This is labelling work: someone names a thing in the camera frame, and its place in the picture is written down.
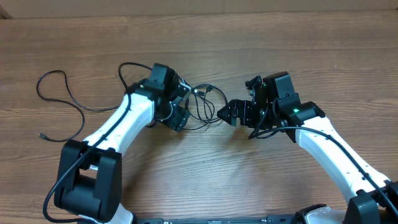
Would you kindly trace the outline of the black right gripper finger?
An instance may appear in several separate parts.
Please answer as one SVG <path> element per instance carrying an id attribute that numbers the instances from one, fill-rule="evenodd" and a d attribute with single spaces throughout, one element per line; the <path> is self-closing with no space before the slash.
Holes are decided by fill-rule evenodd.
<path id="1" fill-rule="evenodd" d="M 246 102 L 244 100 L 231 100 L 222 108 L 227 114 L 243 114 Z"/>
<path id="2" fill-rule="evenodd" d="M 237 107 L 223 107 L 217 112 L 217 117 L 232 126 L 237 125 L 238 109 Z"/>

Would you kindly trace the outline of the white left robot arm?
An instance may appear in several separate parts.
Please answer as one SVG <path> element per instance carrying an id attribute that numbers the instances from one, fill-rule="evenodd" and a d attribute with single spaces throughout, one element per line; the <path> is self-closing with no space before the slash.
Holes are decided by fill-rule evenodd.
<path id="1" fill-rule="evenodd" d="M 180 132 L 189 113 L 180 106 L 192 87 L 170 67 L 154 64 L 150 77 L 126 88 L 111 117 L 83 141 L 62 147 L 57 181 L 48 197 L 74 223 L 132 223 L 122 204 L 122 159 L 139 132 L 158 120 Z"/>

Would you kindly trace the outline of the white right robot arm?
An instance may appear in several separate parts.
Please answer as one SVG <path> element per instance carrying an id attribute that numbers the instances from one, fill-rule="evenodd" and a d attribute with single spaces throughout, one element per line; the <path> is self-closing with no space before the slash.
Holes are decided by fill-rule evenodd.
<path id="1" fill-rule="evenodd" d="M 251 128 L 250 139 L 286 133 L 321 165 L 347 203 L 346 210 L 319 203 L 293 215 L 269 215 L 266 223 L 397 223 L 397 182 L 362 159 L 314 102 L 301 102 L 287 72 L 256 76 L 245 86 L 251 100 L 231 100 L 217 116 Z"/>

